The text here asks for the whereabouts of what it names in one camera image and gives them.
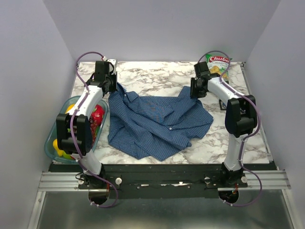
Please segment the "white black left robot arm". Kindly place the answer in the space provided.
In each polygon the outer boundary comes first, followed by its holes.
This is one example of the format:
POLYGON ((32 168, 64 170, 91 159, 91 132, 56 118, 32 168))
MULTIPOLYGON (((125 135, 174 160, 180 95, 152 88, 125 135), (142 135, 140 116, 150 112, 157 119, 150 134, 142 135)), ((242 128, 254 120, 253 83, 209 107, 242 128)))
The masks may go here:
POLYGON ((84 91, 76 104, 56 118, 58 148, 75 159, 84 174, 90 176, 89 183, 94 188, 102 188, 106 177, 102 163, 93 153, 90 116, 105 94, 117 90, 116 67, 116 59, 96 61, 95 71, 84 83, 84 91))

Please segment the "blue checked shirt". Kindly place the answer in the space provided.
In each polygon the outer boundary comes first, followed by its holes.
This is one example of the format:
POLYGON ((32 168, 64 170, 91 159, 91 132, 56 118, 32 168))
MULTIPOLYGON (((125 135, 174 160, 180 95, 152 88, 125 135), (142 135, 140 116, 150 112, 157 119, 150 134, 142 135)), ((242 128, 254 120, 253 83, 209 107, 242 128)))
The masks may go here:
POLYGON ((136 158, 164 161, 202 139, 214 118, 184 86, 178 96, 140 96, 121 84, 108 99, 110 146, 136 158))

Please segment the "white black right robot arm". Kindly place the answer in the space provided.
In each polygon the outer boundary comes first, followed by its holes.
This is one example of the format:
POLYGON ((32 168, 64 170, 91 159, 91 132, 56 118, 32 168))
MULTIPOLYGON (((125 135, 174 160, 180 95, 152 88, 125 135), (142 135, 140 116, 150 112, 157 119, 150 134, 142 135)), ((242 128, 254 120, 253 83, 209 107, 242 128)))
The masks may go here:
POLYGON ((255 98, 235 90, 220 74, 211 73, 206 62, 195 64, 194 70, 195 77, 191 79, 190 96, 203 98, 211 92, 226 106, 225 128, 229 133, 229 144, 219 181, 223 186, 230 187, 243 176, 242 159, 246 138, 258 124, 254 108, 255 98))

